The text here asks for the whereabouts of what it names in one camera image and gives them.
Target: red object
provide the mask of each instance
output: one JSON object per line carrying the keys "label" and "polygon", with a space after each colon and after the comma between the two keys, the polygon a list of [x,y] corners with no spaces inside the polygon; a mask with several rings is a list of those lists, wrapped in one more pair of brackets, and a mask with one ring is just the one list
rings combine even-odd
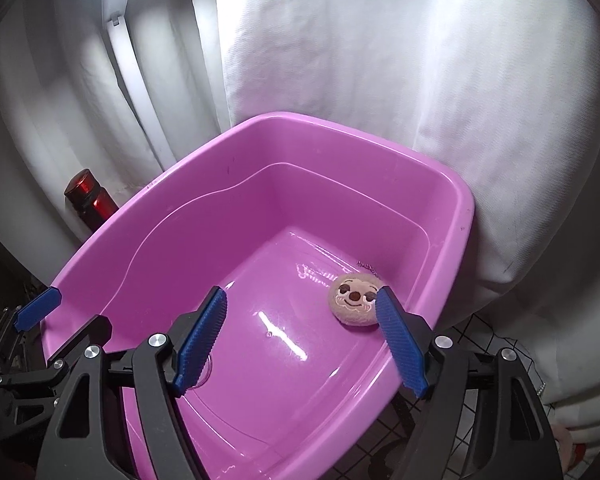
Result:
{"label": "red object", "polygon": [[64,196],[92,232],[96,232],[118,210],[90,170],[82,170],[74,176],[64,190]]}

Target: white curtain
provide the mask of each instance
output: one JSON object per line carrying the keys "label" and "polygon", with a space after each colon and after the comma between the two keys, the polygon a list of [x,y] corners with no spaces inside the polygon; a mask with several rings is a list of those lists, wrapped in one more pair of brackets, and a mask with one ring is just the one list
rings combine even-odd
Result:
{"label": "white curtain", "polygon": [[[91,168],[122,203],[160,173],[98,2],[19,0],[0,25],[0,240],[47,283],[86,236],[62,196],[73,174]],[[290,110],[458,171],[477,211],[441,326],[488,306],[596,449],[600,17],[586,0],[129,0],[125,17],[176,158]]]}

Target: pink plastic tub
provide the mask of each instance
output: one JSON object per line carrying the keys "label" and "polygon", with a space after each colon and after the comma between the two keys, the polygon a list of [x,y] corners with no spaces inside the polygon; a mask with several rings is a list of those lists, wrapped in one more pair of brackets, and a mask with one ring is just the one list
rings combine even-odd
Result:
{"label": "pink plastic tub", "polygon": [[[400,379],[381,332],[347,328],[326,294],[371,265],[433,326],[474,212],[449,168],[377,137],[290,113],[232,128],[149,184],[83,245],[53,285],[51,355],[93,314],[107,351],[195,309],[213,285],[228,313],[208,380],[178,405],[212,479],[318,478],[358,439]],[[154,478],[132,391],[142,478]]]}

